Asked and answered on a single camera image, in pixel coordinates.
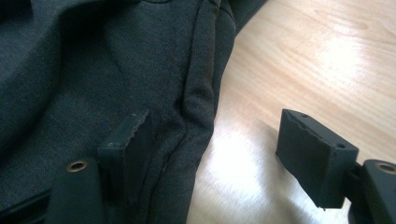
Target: wooden table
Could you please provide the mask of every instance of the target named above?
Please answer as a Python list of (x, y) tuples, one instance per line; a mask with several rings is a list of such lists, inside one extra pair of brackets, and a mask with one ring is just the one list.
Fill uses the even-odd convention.
[(396, 163), (396, 1), (269, 0), (235, 40), (188, 223), (347, 223), (276, 157), (282, 108)]

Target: wood grain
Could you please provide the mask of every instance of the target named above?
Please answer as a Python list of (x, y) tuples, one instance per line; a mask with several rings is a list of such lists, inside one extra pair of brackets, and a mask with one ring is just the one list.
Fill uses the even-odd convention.
[(347, 223), (275, 156), (282, 108), (396, 163), (396, 1), (269, 0), (236, 38), (188, 223)]

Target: black plastic part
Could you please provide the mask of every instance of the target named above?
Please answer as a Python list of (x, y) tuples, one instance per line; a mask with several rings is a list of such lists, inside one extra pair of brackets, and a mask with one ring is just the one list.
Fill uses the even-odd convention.
[(364, 172), (361, 165), (346, 172), (343, 182), (343, 193), (352, 202), (349, 208), (349, 224), (373, 224), (373, 216), (367, 204), (366, 195), (363, 191)]
[(127, 222), (128, 216), (137, 212), (151, 153), (148, 110), (128, 116), (99, 146), (99, 164), (107, 183), (109, 222)]
[(37, 194), (22, 203), (18, 203), (0, 213), (0, 223), (40, 224), (44, 223), (50, 191)]
[(396, 223), (396, 165), (368, 160), (363, 172), (363, 191), (375, 223)]
[(76, 161), (74, 166), (66, 164), (59, 169), (52, 187), (45, 223), (105, 224), (97, 161), (84, 159)]
[(317, 207), (341, 208), (344, 174), (359, 150), (311, 117), (284, 109), (276, 155)]

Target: metal grommet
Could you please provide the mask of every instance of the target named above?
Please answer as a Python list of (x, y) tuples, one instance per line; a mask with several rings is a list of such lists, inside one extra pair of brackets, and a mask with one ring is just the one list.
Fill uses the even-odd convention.
[(396, 175), (396, 166), (389, 163), (384, 163), (382, 161), (376, 162), (375, 166), (380, 169), (382, 172), (385, 172), (390, 175)]
[(88, 163), (86, 161), (74, 161), (67, 166), (67, 171), (70, 173), (75, 173), (81, 171), (87, 167)]

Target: dark gray fabric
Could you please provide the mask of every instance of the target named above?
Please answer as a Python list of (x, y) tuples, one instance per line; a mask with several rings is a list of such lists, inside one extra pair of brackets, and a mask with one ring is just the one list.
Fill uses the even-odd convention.
[(0, 6), (0, 210), (49, 189), (60, 164), (96, 157), (122, 118), (148, 108), (155, 151), (132, 221), (185, 222), (245, 21), (220, 0)]

